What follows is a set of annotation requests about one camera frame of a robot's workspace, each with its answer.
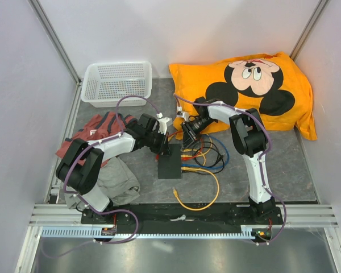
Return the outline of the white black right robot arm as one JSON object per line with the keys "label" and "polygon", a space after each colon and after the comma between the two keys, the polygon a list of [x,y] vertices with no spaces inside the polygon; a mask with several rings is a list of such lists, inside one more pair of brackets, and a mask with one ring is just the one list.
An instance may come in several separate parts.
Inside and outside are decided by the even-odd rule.
{"label": "white black right robot arm", "polygon": [[266,153],[270,137],[263,125],[259,112],[252,108],[238,109],[223,101],[205,100],[200,97],[192,103],[198,115],[181,122],[184,148],[195,144],[201,131],[214,122],[230,126],[232,142],[246,164],[249,179],[249,217],[256,224],[262,224],[276,208],[275,198],[269,186]]}

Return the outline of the black network switch box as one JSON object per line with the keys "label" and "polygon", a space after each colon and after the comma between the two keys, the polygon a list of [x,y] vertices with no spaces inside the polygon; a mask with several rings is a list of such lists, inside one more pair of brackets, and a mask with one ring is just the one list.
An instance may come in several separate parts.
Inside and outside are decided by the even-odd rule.
{"label": "black network switch box", "polygon": [[181,179],[181,145],[170,144],[170,155],[158,159],[158,179]]}

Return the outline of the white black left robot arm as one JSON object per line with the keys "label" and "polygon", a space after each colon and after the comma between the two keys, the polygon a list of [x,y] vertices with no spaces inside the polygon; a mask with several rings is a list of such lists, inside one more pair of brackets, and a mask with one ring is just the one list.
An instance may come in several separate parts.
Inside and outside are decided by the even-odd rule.
{"label": "white black left robot arm", "polygon": [[142,114],[139,119],[125,125],[124,130],[99,140],[75,139],[64,154],[56,169],[56,177],[73,189],[102,224],[113,219],[113,202],[97,184],[101,165],[121,154],[148,147],[157,155],[170,155],[168,127],[172,119],[161,113],[153,117]]}

